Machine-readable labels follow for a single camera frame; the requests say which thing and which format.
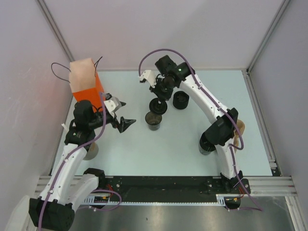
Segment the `black cup lid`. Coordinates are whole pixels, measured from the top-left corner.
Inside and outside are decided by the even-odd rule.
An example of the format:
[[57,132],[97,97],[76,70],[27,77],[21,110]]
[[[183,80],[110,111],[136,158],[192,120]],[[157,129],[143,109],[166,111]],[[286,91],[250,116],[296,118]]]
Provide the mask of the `black cup lid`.
[[157,105],[157,99],[154,98],[149,103],[149,109],[152,113],[156,115],[163,115],[167,111],[167,103],[165,101],[165,104],[163,106]]

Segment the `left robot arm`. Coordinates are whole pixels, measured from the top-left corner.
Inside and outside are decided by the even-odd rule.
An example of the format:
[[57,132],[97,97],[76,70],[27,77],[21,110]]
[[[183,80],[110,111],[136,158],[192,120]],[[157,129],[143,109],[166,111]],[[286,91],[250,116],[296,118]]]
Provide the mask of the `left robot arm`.
[[106,188],[104,171],[89,168],[75,186],[71,182],[92,144],[102,135],[97,128],[107,124],[123,133],[136,122],[135,119],[117,119],[116,111],[125,106],[118,98],[103,95],[101,106],[96,108],[88,100],[76,102],[74,118],[66,134],[60,161],[44,190],[37,199],[29,200],[29,215],[38,230],[67,231],[71,228],[75,213],[93,191]]

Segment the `dark coffee cup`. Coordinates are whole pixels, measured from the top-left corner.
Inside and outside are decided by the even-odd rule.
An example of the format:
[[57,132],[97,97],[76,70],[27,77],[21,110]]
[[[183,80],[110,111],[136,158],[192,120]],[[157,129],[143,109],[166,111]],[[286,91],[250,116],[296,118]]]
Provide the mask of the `dark coffee cup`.
[[153,112],[148,112],[145,115],[145,122],[148,125],[148,128],[152,131],[156,131],[160,128],[160,124],[162,122],[162,116],[157,115]]

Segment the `orange paper bag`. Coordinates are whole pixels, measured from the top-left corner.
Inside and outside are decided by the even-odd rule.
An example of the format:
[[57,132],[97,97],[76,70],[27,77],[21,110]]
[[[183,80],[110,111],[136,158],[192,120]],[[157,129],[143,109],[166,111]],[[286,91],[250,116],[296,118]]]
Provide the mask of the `orange paper bag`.
[[92,110],[96,111],[101,107],[100,93],[104,92],[101,84],[97,65],[92,58],[81,59],[70,63],[68,79],[71,92],[76,101],[88,100],[92,105]]

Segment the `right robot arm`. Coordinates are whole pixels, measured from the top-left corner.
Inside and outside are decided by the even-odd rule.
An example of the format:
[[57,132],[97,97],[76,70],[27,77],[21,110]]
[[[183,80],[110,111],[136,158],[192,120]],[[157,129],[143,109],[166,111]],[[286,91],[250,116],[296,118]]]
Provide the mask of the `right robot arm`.
[[221,103],[201,82],[187,60],[176,64],[168,55],[160,58],[151,70],[139,71],[141,83],[148,82],[157,101],[166,102],[175,97],[174,88],[187,94],[203,111],[210,126],[202,133],[199,148],[203,152],[215,150],[220,160],[222,188],[233,193],[241,184],[242,171],[237,167],[235,153],[244,148],[243,130],[238,125],[238,111]]

